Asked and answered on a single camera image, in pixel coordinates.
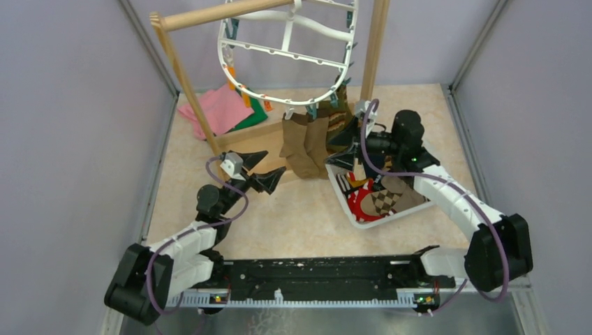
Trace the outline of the tan ribbed sock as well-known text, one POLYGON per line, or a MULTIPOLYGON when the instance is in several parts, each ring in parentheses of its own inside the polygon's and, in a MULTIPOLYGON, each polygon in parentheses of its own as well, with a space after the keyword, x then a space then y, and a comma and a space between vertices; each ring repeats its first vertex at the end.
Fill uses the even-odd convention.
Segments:
POLYGON ((308 122, 304 146, 306 153, 318 169, 320 179, 328 179, 328 172, 325 167, 325 159, 328 157, 326 141, 329 117, 318 116, 308 122))
POLYGON ((305 148, 307 124, 305 114, 293 114, 289 119, 286 116, 282 119, 283 145, 279 156, 286 159, 300 179, 319 177, 319 169, 305 148))

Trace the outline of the olive striped sock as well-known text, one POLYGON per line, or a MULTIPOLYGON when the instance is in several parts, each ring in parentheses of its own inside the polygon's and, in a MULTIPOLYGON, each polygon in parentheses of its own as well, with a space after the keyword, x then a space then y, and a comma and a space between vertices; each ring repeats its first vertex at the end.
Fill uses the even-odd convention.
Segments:
POLYGON ((329 112, 329 123, 327 128, 327 151, 329 154, 336 153, 345 149, 344 146, 330 144, 330 140, 338 135, 350 122, 353 115, 348 102, 347 86, 342 84, 336 91, 336 107, 329 101, 326 104, 329 112))

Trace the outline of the white oval clip hanger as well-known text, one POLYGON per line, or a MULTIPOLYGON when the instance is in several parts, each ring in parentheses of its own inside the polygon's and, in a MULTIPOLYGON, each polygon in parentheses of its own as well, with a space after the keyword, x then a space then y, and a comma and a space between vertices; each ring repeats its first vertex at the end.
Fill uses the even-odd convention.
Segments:
POLYGON ((294 1, 286 10, 267 9, 251 13, 238 15, 234 17, 223 18, 220 23, 219 35, 217 38, 218 58, 221 68, 227 78, 228 86, 237 90, 246 102, 251 98, 258 99, 266 104, 279 103, 287 107, 287 118, 293 115, 295 107, 304 107, 306 112, 316 118, 320 103, 327 101, 332 107, 339 107, 342 98, 339 96, 339 90, 350 82, 348 70, 353 65, 351 54, 357 43, 355 42, 355 32, 357 25, 357 16, 359 11, 358 1, 315 1, 315 4, 327 6, 331 9, 339 9, 346 14, 346 28, 339 30, 331 28, 322 22, 306 17, 300 13, 303 7, 302 1, 294 1), (238 39, 239 23, 242 21, 260 21, 260 22, 281 22, 284 23, 281 45, 270 47, 257 45, 238 39), (333 61, 316 57, 303 52, 296 52, 291 49, 294 28, 301 27, 321 36, 339 41, 343 44, 344 53, 342 60, 333 61), (260 94, 243 82, 237 79, 235 74, 234 49, 239 48, 246 51, 261 52, 263 54, 283 57, 293 61, 303 61, 317 66, 324 66, 337 71, 334 84, 329 89, 316 97, 305 98, 304 100, 295 100, 292 98, 277 98, 267 94, 260 94))

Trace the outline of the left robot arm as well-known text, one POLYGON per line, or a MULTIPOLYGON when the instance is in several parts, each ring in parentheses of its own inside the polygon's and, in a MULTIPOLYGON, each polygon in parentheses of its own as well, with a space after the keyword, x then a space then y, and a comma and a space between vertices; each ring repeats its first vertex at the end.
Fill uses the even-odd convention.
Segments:
POLYGON ((213 248, 249 207, 249 190, 271 195, 286 167, 256 173, 266 150, 252 153, 226 151, 211 157, 205 171, 215 181, 196 195, 197 216, 185 228, 152 245, 131 244, 119 261, 103 303, 144 325, 152 325, 171 311, 168 300, 182 297, 197 283, 216 288, 224 270, 216 265, 213 248))

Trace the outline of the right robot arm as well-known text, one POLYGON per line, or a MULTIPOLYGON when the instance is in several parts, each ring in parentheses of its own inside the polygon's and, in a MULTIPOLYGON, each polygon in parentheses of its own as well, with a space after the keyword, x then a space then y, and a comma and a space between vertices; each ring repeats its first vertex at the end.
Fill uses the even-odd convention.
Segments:
POLYGON ((412 110, 395 114, 390 131, 375 131, 375 111, 359 113, 330 144, 343 147, 327 163, 351 171, 356 159, 377 170, 369 159, 382 154, 393 163, 394 171, 381 172, 382 178, 395 177, 436 205, 463 232, 468 247, 435 247, 420 254, 409 269, 411 282, 429 287, 438 276, 462 278, 482 292, 505 288, 510 281, 533 270, 531 238, 526 219, 506 215, 490 207, 457 182, 424 145, 424 126, 412 110))

